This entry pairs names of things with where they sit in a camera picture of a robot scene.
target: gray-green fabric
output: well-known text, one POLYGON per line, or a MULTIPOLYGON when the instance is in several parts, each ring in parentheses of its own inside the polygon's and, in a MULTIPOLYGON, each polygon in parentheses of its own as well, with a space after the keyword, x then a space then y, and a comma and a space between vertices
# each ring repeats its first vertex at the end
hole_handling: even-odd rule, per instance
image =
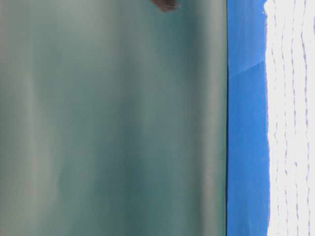
POLYGON ((223 0, 0 0, 0 235, 224 235, 226 48, 223 0))

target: green surface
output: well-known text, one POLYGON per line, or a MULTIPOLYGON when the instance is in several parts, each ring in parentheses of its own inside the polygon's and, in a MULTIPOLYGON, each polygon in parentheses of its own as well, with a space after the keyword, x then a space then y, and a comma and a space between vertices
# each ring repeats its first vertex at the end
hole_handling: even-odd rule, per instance
POLYGON ((0 235, 225 233, 225 2, 0 0, 0 235))

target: dark object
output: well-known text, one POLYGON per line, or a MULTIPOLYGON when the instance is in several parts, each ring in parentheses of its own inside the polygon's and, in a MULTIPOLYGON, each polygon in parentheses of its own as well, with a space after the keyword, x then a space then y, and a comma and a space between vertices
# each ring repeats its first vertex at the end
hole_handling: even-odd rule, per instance
POLYGON ((175 0, 151 0, 163 12, 175 10, 178 3, 175 0))

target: teal wall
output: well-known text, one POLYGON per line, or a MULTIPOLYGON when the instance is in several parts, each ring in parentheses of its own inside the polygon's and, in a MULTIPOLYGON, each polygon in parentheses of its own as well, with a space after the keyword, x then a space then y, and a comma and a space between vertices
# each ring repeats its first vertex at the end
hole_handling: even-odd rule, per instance
POLYGON ((226 12, 0 0, 0 235, 225 234, 226 12))

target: blue strip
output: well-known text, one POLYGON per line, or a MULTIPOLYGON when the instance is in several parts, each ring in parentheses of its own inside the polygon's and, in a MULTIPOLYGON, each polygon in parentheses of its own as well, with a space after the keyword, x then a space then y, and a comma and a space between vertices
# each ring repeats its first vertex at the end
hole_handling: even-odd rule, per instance
POLYGON ((228 0, 227 236, 267 235, 265 0, 228 0))

